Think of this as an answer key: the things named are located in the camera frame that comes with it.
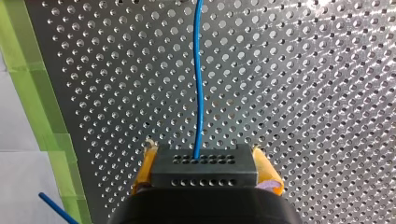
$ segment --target blue wire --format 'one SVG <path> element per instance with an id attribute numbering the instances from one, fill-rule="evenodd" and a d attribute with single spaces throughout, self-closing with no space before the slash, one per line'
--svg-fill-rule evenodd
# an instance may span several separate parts
<path id="1" fill-rule="evenodd" d="M 197 0 L 194 15 L 194 32 L 193 32 L 193 52 L 194 52 L 194 64 L 195 64 L 195 79 L 197 86 L 197 104 L 198 104 L 198 117 L 197 117 L 197 131 L 195 134 L 195 146 L 193 151 L 193 157 L 199 159 L 201 144 L 202 144 L 202 129 L 204 127 L 204 91 L 202 88 L 202 74 L 201 74 L 201 59 L 199 55 L 199 31 L 201 28 L 201 9 L 203 0 Z"/>
<path id="2" fill-rule="evenodd" d="M 70 217 L 60 206 L 58 206 L 53 200 L 49 198 L 45 193 L 40 192 L 38 194 L 40 197 L 49 207 L 51 207 L 59 216 L 61 216 L 66 222 L 70 224 L 78 224 L 72 217 Z"/>

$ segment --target perforated metal sheet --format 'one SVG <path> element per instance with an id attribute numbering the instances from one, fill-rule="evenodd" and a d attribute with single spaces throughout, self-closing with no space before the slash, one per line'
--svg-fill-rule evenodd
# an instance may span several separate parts
<path id="1" fill-rule="evenodd" d="M 94 223 L 192 147 L 191 1 L 26 0 Z M 261 145 L 305 223 L 395 223 L 396 1 L 205 0 L 204 147 Z"/>

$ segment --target hole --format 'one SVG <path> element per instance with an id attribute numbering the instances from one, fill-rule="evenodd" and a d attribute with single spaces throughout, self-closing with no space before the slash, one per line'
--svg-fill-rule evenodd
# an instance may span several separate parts
<path id="1" fill-rule="evenodd" d="M 219 185 L 225 186 L 225 185 L 227 185 L 227 181 L 225 179 L 221 179 L 221 180 L 219 180 Z"/>
<path id="2" fill-rule="evenodd" d="M 228 185 L 229 186 L 235 186 L 236 185 L 236 180 L 234 180 L 234 179 L 229 180 L 228 181 Z"/>
<path id="3" fill-rule="evenodd" d="M 177 186 L 178 185 L 178 180 L 175 180 L 175 179 L 173 179 L 173 180 L 171 180 L 171 185 L 172 186 Z"/>
<path id="4" fill-rule="evenodd" d="M 209 186 L 216 186 L 218 184 L 218 181 L 215 179 L 209 180 Z"/>
<path id="5" fill-rule="evenodd" d="M 195 180 L 195 179 L 192 179 L 192 180 L 190 180 L 190 185 L 191 186 L 197 186 L 197 180 Z"/>
<path id="6" fill-rule="evenodd" d="M 200 180 L 199 181 L 199 185 L 206 186 L 207 185 L 207 180 L 205 180 L 205 179 Z"/>
<path id="7" fill-rule="evenodd" d="M 180 181 L 180 185 L 183 186 L 183 187 L 187 186 L 188 183 L 189 183 L 189 181 L 185 180 L 185 179 Z"/>

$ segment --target green tape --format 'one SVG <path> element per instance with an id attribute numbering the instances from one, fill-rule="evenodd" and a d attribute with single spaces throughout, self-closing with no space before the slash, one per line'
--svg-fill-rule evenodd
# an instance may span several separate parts
<path id="1" fill-rule="evenodd" d="M 36 141 L 48 151 L 65 210 L 92 223 L 77 157 L 23 0 L 0 0 L 0 48 Z"/>

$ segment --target white surface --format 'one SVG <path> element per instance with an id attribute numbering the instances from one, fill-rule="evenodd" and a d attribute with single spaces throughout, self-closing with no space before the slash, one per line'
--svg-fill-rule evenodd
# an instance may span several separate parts
<path id="1" fill-rule="evenodd" d="M 39 151 L 37 141 L 8 72 L 0 72 L 1 151 Z"/>
<path id="2" fill-rule="evenodd" d="M 38 197 L 59 197 L 46 152 L 0 152 L 0 223 L 66 223 Z"/>
<path id="3" fill-rule="evenodd" d="M 48 154 L 39 151 L 0 53 L 0 223 L 66 223 L 39 192 L 62 206 Z"/>

